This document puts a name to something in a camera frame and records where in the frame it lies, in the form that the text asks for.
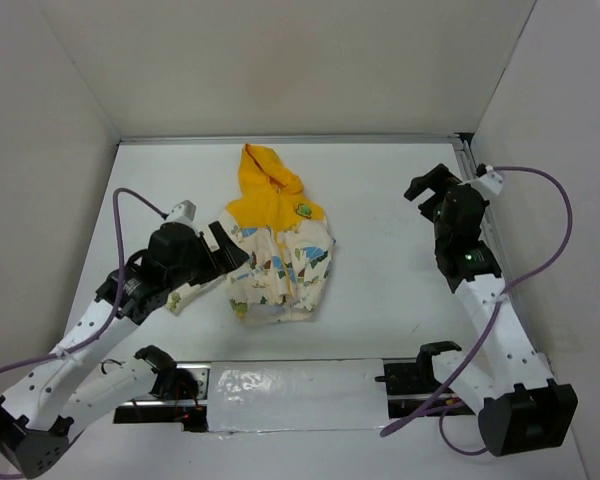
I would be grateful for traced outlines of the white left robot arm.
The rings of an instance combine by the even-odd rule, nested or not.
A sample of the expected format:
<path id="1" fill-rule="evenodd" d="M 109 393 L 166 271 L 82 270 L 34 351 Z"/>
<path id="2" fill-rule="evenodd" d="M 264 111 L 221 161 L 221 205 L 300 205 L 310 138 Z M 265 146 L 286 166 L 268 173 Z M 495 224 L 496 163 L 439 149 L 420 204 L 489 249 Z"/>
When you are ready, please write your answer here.
<path id="1" fill-rule="evenodd" d="M 0 453 L 26 479 L 50 470 L 84 430 L 122 403 L 149 394 L 169 397 L 178 384 L 192 393 L 192 374 L 154 345 L 137 350 L 105 377 L 87 378 L 105 356 L 163 308 L 173 291 L 229 274 L 249 259 L 218 222 L 217 248 L 176 222 L 154 231 L 97 289 L 83 317 L 53 349 L 49 361 L 0 394 Z"/>

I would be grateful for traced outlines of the yellow and white kids jacket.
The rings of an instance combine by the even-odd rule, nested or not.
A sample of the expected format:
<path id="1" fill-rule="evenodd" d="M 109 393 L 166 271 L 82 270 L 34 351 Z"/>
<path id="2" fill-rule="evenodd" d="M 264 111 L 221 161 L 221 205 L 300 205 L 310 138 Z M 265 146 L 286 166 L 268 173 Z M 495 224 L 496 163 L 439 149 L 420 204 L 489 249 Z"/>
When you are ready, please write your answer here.
<path id="1" fill-rule="evenodd" d="M 219 216 L 249 256 L 225 276 L 234 315 L 244 325 L 309 320 L 323 296 L 335 245 L 323 208 L 266 146 L 243 146 L 238 182 L 241 197 Z"/>

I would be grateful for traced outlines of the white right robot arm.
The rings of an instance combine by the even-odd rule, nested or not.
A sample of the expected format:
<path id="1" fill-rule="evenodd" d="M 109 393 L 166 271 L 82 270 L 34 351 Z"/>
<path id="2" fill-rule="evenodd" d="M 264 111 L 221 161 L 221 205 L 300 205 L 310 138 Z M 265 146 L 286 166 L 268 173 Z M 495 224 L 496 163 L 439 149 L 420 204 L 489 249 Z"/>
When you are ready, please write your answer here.
<path id="1" fill-rule="evenodd" d="M 476 414 L 495 457 L 561 446 L 578 405 L 573 387 L 558 383 L 532 346 L 509 297 L 518 283 L 505 281 L 481 238 L 486 209 L 503 187 L 501 173 L 481 165 L 463 181 L 439 164 L 412 179 L 404 194 L 413 201 L 431 191 L 418 209 L 433 225 L 436 264 L 479 335 L 469 352 L 452 341 L 420 348 L 416 379 L 433 393 L 418 410 L 451 390 Z"/>

